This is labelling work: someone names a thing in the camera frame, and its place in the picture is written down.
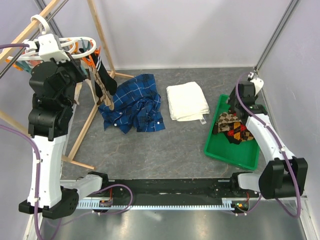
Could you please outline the black red argyle sock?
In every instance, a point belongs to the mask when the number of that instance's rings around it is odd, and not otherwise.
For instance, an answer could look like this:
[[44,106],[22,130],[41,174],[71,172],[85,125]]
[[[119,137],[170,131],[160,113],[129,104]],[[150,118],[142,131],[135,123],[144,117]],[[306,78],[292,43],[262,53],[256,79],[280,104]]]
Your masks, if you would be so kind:
[[254,136],[242,122],[232,122],[228,124],[229,130],[225,136],[229,143],[239,145],[240,143],[252,141]]

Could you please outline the black white striped sock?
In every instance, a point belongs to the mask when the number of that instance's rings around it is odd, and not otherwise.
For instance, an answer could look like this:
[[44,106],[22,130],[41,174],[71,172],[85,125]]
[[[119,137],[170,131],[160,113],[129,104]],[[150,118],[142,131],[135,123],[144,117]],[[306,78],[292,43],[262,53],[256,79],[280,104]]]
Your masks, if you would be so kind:
[[117,82],[108,74],[101,56],[99,54],[93,53],[92,59],[94,60],[95,68],[101,78],[101,81],[105,87],[105,89],[114,96],[117,91],[118,84]]

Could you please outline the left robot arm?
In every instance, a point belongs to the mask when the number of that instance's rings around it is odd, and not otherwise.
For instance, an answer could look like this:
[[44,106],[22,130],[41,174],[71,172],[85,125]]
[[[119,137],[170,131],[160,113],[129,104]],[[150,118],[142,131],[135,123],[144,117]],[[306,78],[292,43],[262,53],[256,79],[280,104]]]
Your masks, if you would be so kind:
[[96,171],[75,182],[60,182],[76,85],[84,80],[80,62],[70,54],[64,61],[50,57],[31,71],[29,85],[34,94],[28,115],[28,134],[35,148],[29,195],[18,206],[22,213],[41,213],[47,219],[61,219],[74,213],[79,200],[93,193],[104,197],[110,191],[107,174]]

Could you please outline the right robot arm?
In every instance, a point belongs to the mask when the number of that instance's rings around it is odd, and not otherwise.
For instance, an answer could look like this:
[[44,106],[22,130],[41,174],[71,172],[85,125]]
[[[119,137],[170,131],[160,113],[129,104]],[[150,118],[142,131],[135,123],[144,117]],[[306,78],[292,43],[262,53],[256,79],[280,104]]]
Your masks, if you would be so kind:
[[247,190],[261,193],[265,199],[281,199],[301,196],[304,192],[308,163],[298,158],[280,139],[274,130],[266,109],[256,104],[257,92],[263,81],[240,81],[228,98],[231,110],[253,135],[266,161],[261,174],[239,173],[229,184],[229,191],[235,197]]

